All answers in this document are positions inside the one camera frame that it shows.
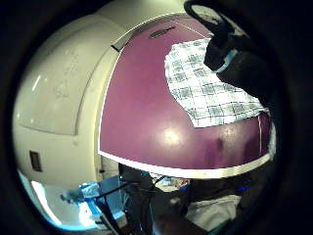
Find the checkered fabric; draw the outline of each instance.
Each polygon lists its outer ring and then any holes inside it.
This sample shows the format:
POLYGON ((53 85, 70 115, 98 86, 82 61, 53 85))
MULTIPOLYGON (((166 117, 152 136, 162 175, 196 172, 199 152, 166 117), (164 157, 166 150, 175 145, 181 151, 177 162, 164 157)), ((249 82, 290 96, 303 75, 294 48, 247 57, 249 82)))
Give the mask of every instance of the checkered fabric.
POLYGON ((204 63, 210 39, 174 44, 165 56, 165 77, 194 127, 227 124, 267 112, 257 98, 222 82, 204 63))

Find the wire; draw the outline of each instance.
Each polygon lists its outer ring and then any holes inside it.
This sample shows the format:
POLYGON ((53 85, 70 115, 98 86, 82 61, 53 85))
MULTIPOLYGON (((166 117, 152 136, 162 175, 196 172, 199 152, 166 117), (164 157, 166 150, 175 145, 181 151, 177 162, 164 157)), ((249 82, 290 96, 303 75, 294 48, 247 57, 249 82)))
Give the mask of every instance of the wire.
POLYGON ((118 227, 117 222, 115 221, 111 209, 109 207, 108 204, 108 199, 107 196, 104 196, 103 199, 97 199, 95 200, 95 205, 100 209, 100 211, 105 215, 103 216, 103 218, 101 218, 101 221, 104 224, 107 224, 109 226, 109 229, 114 233, 114 234, 118 234, 121 235, 123 234, 120 231, 120 228, 118 227))
POLYGON ((139 222, 140 222, 140 227, 141 229, 146 233, 148 234, 147 232, 147 216, 146 216, 146 219, 145 219, 145 223, 142 223, 144 221, 144 213, 147 215, 148 211, 149 211, 149 207, 150 207, 150 201, 151 201, 151 197, 152 197, 152 192, 154 191, 157 183, 159 183, 163 178, 165 178, 166 176, 162 176, 160 177, 159 179, 156 180, 156 182, 153 184, 153 186, 151 186, 151 188, 149 189, 149 195, 148 197, 146 198, 146 200, 144 201, 144 203, 142 204, 142 207, 141 207, 141 215, 140 215, 140 219, 139 219, 139 222))
POLYGON ((206 21, 194 11, 193 6, 195 5, 214 9, 214 2, 207 0, 189 0, 184 3, 184 9, 189 16, 195 18, 198 22, 204 25, 208 30, 210 30, 215 35, 212 40, 214 40, 214 43, 217 47, 221 48, 227 41, 228 32, 230 29, 232 29, 232 27, 216 11, 215 13, 220 17, 220 20, 216 21, 217 24, 206 21))
POLYGON ((118 187, 116 187, 116 188, 110 190, 109 192, 104 193, 104 194, 101 194, 101 195, 99 195, 99 196, 97 196, 97 197, 94 197, 94 198, 95 198, 95 199, 99 199, 99 198, 106 197, 107 195, 109 195, 109 194, 111 194, 111 193, 114 193, 114 192, 118 191, 119 189, 122 189, 122 188, 124 188, 124 187, 126 187, 126 186, 128 186, 128 185, 130 185, 130 184, 132 184, 132 183, 124 183, 123 185, 118 186, 118 187))

